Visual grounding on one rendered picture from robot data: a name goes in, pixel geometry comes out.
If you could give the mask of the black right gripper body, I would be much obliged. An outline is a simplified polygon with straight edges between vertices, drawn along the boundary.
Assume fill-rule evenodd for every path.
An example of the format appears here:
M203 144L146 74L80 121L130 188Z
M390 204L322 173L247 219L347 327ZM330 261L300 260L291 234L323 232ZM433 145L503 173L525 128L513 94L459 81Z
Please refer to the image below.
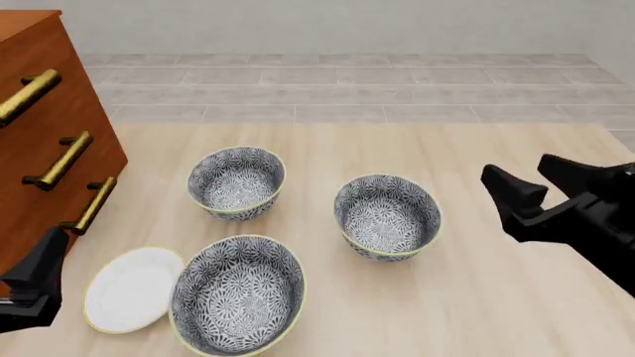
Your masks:
M608 249L635 254L635 230L615 228L609 216L617 211L585 193L547 210L502 205L502 228L520 243L560 243L592 252Z

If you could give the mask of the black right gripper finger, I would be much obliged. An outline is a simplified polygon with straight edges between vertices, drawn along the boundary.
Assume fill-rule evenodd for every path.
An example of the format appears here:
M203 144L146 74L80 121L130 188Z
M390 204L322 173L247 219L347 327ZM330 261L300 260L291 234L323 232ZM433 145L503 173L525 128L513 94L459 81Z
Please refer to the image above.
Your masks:
M635 204L635 163L599 167L544 154L538 172L568 198L589 192L610 203Z
M492 164L484 166L480 180L494 201L502 223L514 217L532 219L544 212L542 204L547 186L516 178Z

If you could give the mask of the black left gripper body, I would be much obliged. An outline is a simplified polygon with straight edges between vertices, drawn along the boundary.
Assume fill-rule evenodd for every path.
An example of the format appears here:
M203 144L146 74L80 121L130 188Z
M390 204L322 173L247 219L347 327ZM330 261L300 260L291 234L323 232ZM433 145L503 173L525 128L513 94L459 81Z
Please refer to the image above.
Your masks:
M10 288L7 297L0 297L0 333L51 326L62 302L61 285Z

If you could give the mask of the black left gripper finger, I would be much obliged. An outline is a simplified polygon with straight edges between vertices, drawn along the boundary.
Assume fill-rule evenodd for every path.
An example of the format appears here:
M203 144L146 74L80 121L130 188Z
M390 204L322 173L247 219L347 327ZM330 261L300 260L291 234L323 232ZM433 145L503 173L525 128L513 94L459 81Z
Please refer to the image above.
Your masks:
M68 235L61 228L49 228L28 255L0 275L10 288L9 298L61 298L67 244Z

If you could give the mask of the patterned black white bowl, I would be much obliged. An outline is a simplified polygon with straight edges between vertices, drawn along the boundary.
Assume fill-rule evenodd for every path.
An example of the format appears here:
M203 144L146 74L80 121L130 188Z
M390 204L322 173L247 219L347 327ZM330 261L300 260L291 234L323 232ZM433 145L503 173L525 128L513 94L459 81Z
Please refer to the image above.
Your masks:
M243 234L188 261L172 287L169 320L197 357L253 357L290 332L306 297L296 255L270 237Z
M346 243L374 261L414 258L443 227L441 208L422 186L387 174L345 183L335 196L333 214Z
M284 162L264 148L223 148L202 158L190 171L188 193L218 219L244 221L275 204L287 177Z

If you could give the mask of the white plate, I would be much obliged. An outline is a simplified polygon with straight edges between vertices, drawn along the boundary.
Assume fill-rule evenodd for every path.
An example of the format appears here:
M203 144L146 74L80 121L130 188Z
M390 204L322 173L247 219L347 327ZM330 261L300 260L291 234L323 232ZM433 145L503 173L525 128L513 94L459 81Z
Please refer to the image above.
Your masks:
M171 290L184 267L178 252L158 246L117 256L85 290L82 312L86 322L107 334L150 326L167 313Z

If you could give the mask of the wooden cabinet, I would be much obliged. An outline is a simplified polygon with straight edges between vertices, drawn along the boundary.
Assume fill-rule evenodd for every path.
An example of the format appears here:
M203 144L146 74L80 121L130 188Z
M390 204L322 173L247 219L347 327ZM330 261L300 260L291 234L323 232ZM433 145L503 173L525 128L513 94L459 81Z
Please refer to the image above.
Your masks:
M88 183L117 178L128 160L77 55L58 10L0 10L0 76L47 69L62 82L0 129L0 275L21 261L49 228L75 221L91 201ZM41 175L66 147L59 139L88 131L93 142L57 186L21 183Z

